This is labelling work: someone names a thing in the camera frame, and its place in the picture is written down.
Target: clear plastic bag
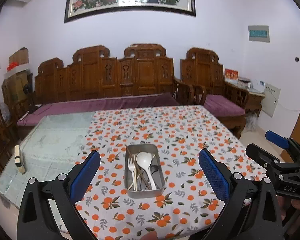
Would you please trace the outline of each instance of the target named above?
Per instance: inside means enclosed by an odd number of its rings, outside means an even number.
[[[0,110],[5,123],[8,123],[11,119],[11,114],[9,111],[9,107],[4,103],[0,102]]]
[[[257,129],[258,116],[255,112],[248,113],[246,116],[246,126],[244,127],[244,131],[254,132]]]

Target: electrical panel box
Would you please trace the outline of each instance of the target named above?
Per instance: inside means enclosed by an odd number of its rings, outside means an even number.
[[[261,109],[271,117],[273,117],[275,108],[277,107],[280,91],[281,90],[279,88],[276,88],[273,85],[266,83],[264,92],[266,97],[261,102]]]

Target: wooden sofa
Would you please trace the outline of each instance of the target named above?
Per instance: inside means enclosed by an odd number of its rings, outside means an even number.
[[[194,98],[192,85],[174,77],[173,59],[158,44],[133,44],[119,60],[110,57],[109,49],[104,46],[79,49],[67,67],[58,58],[41,63],[34,79],[36,102],[45,105],[18,122],[21,137],[42,118],[38,113],[190,105]],[[27,105],[27,100],[23,100],[10,107],[16,119],[27,111]]]
[[[180,62],[181,80],[193,85],[196,103],[204,105],[232,133],[240,138],[249,100],[247,90],[224,81],[223,65],[212,50],[192,48]]]

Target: brown chopstick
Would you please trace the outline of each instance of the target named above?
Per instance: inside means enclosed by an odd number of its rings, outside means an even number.
[[[137,164],[136,161],[134,160],[134,157],[132,156],[131,152],[129,151],[128,146],[125,145],[125,147],[126,147],[126,149],[127,149],[127,152],[129,153],[130,158],[132,159],[132,161],[133,161],[133,163],[134,163],[134,166],[136,167],[137,171],[139,172],[141,179],[142,179],[143,182],[146,184],[147,188],[148,188],[149,190],[151,190],[150,187],[149,187],[149,185],[148,185],[148,183],[147,183],[147,181],[146,181],[146,179],[143,177],[142,172],[141,172],[140,169],[138,168],[138,164]]]

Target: orange fruit print tablecloth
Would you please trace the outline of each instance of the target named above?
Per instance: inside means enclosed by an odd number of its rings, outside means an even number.
[[[125,144],[152,143],[165,175],[163,195],[132,199],[124,187]],[[136,240],[155,230],[159,239],[188,236],[210,227],[224,203],[217,199],[198,163],[207,148],[218,162],[247,179],[265,170],[203,106],[97,111],[76,164],[92,150],[101,165],[76,208],[100,240]],[[61,222],[60,228],[67,231]]]

